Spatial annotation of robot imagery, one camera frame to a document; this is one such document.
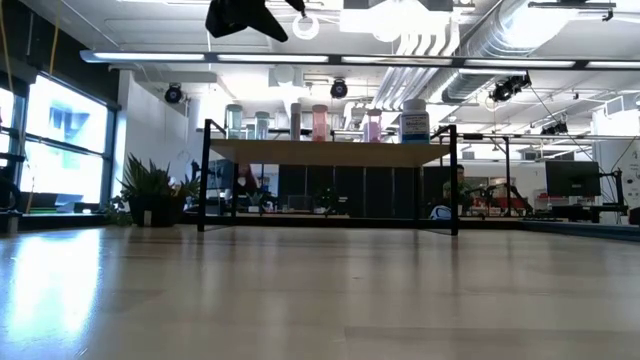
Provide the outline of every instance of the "plastic container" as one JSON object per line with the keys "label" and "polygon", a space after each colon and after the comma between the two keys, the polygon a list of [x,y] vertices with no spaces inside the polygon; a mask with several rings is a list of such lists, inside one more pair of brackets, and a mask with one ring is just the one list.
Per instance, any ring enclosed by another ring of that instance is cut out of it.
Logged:
{"label": "plastic container", "polygon": [[300,141],[300,121],[302,119],[302,105],[299,103],[291,104],[291,124],[289,135],[291,140]]}
{"label": "plastic container", "polygon": [[256,139],[256,124],[247,124],[247,140]]}
{"label": "plastic container", "polygon": [[269,138],[269,115],[266,111],[256,112],[256,140],[267,140]]}
{"label": "plastic container", "polygon": [[242,106],[227,105],[225,112],[227,122],[227,139],[242,139]]}
{"label": "plastic container", "polygon": [[422,99],[407,100],[402,104],[398,137],[403,144],[429,143],[429,114]]}
{"label": "plastic container", "polygon": [[363,124],[364,142],[380,142],[380,120],[382,111],[372,109],[367,111],[367,121]]}
{"label": "plastic container", "polygon": [[327,113],[326,105],[313,105],[313,141],[327,141]]}

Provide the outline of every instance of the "computer monitor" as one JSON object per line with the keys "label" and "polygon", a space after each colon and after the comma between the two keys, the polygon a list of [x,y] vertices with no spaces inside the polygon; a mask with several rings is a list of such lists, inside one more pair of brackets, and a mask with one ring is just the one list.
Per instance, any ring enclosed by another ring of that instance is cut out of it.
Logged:
{"label": "computer monitor", "polygon": [[209,161],[207,189],[231,189],[233,187],[233,163],[229,160]]}
{"label": "computer monitor", "polygon": [[600,196],[600,166],[594,161],[547,161],[549,196]]}

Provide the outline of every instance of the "black planter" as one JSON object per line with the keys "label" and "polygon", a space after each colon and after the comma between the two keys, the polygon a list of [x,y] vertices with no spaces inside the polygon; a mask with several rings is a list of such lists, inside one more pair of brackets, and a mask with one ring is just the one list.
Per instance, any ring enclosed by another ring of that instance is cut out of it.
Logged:
{"label": "black planter", "polygon": [[138,226],[145,226],[144,214],[151,212],[151,227],[171,227],[180,221],[185,198],[175,196],[141,195],[129,199],[131,218]]}

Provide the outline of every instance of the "light wood floor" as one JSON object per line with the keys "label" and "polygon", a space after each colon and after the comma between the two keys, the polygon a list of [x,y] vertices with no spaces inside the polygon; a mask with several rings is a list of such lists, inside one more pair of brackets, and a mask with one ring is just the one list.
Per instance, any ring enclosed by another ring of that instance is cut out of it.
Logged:
{"label": "light wood floor", "polygon": [[640,245],[541,233],[0,239],[0,359],[632,359]]}

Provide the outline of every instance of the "black monitor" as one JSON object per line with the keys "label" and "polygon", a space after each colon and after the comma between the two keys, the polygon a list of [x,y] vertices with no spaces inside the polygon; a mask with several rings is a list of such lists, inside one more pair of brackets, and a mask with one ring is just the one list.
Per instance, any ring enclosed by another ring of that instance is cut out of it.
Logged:
{"label": "black monitor", "polygon": [[549,196],[600,196],[600,166],[594,161],[547,161]]}

